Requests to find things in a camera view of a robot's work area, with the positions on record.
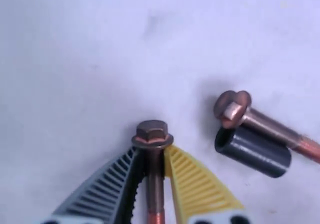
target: bolt shank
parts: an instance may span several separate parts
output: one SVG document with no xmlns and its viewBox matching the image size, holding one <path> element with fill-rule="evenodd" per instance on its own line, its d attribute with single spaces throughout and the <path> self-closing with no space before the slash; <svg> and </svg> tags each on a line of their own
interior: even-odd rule
<svg viewBox="0 0 320 224">
<path fill-rule="evenodd" d="M 164 151 L 147 153 L 147 208 L 149 213 L 164 212 Z"/>
<path fill-rule="evenodd" d="M 294 130 L 253 108 L 248 109 L 245 113 L 243 124 L 258 130 L 271 138 L 286 143 L 291 149 L 296 148 L 301 139 L 300 135 Z"/>
</svg>

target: hex bolt head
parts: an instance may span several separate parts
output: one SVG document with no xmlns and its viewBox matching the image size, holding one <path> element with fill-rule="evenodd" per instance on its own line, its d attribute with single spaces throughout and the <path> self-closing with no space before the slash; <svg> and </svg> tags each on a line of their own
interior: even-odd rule
<svg viewBox="0 0 320 224">
<path fill-rule="evenodd" d="M 173 136 L 168 133 L 166 122 L 147 120 L 138 124 L 132 143 L 139 148 L 161 148 L 172 144 L 173 139 Z"/>
<path fill-rule="evenodd" d="M 226 129 L 239 126 L 243 117 L 252 103 L 251 96 L 246 91 L 238 93 L 229 90 L 219 96 L 214 104 L 214 116 L 221 120 L 221 124 Z"/>
<path fill-rule="evenodd" d="M 136 128 L 136 136 L 147 143 L 157 139 L 164 140 L 167 135 L 168 125 L 160 120 L 144 121 Z"/>
</svg>

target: black metal sleeve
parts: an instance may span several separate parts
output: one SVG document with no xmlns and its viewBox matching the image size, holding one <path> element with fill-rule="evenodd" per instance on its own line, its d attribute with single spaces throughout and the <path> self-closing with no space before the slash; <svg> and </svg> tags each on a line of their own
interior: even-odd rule
<svg viewBox="0 0 320 224">
<path fill-rule="evenodd" d="M 285 174 L 291 163 L 291 153 L 286 146 L 243 126 L 221 127 L 214 147 L 218 153 L 272 178 Z"/>
</svg>

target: copper bolt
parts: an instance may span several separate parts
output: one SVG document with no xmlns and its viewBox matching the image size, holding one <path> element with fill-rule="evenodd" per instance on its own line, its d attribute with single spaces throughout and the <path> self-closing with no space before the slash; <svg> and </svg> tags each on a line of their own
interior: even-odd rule
<svg viewBox="0 0 320 224">
<path fill-rule="evenodd" d="M 251 108 L 251 96 L 246 91 L 226 91 L 214 105 L 214 115 L 226 129 L 241 124 L 285 143 L 292 150 L 320 163 L 320 145 L 296 131 Z"/>
<path fill-rule="evenodd" d="M 165 224 L 164 197 L 164 148 L 174 141 L 168 133 L 168 126 L 160 120 L 148 120 L 136 128 L 132 138 L 135 147 L 147 151 L 147 188 L 146 199 L 148 208 L 148 224 Z"/>
</svg>

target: white backdrop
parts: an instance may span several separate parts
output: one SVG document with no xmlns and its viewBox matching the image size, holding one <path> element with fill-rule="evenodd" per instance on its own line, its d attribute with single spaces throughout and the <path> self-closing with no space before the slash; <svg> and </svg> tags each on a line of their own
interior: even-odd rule
<svg viewBox="0 0 320 224">
<path fill-rule="evenodd" d="M 212 106 L 244 89 L 320 141 L 320 0 L 0 0 L 0 17 L 0 223 L 49 215 L 150 118 L 255 224 L 319 222 L 320 166 L 293 154 L 271 179 L 217 154 Z M 143 187 L 133 224 L 145 223 Z"/>
</svg>

